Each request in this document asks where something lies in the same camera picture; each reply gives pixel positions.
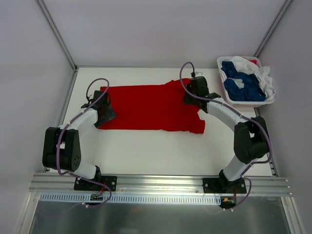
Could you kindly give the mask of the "red t shirt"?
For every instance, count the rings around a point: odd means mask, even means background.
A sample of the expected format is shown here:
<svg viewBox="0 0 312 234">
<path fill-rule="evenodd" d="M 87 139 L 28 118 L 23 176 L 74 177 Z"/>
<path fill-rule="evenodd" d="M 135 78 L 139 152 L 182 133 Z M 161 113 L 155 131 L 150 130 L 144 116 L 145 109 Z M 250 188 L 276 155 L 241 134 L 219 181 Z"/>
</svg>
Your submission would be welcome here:
<svg viewBox="0 0 312 234">
<path fill-rule="evenodd" d="M 164 130 L 203 134 L 199 108 L 183 102 L 188 78 L 161 85 L 113 86 L 108 89 L 116 117 L 103 130 Z"/>
</svg>

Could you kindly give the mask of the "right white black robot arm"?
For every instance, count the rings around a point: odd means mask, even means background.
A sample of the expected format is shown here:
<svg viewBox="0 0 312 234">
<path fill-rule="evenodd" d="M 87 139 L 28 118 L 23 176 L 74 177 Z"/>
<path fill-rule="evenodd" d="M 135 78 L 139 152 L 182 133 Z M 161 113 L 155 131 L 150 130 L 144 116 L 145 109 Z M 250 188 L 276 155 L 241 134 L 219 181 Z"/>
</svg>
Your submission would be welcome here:
<svg viewBox="0 0 312 234">
<path fill-rule="evenodd" d="M 220 171 L 217 183 L 222 192 L 229 193 L 249 168 L 272 148 L 265 120 L 246 117 L 228 105 L 220 95 L 210 93 L 203 76 L 191 78 L 182 87 L 186 104 L 195 105 L 216 117 L 234 133 L 234 156 Z"/>
</svg>

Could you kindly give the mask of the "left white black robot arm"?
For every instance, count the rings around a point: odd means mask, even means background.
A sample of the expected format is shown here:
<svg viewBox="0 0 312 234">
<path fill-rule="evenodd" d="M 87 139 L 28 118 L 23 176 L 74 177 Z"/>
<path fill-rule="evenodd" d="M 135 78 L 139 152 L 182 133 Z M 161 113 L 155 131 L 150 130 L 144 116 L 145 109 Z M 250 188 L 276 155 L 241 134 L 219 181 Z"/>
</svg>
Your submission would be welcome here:
<svg viewBox="0 0 312 234">
<path fill-rule="evenodd" d="M 90 190 L 97 190 L 102 184 L 100 168 L 82 160 L 80 136 L 92 127 L 100 128 L 113 120 L 116 114 L 111 106 L 111 97 L 105 91 L 94 91 L 93 97 L 87 100 L 68 123 L 46 130 L 42 164 L 61 174 L 73 173 L 83 177 Z"/>
</svg>

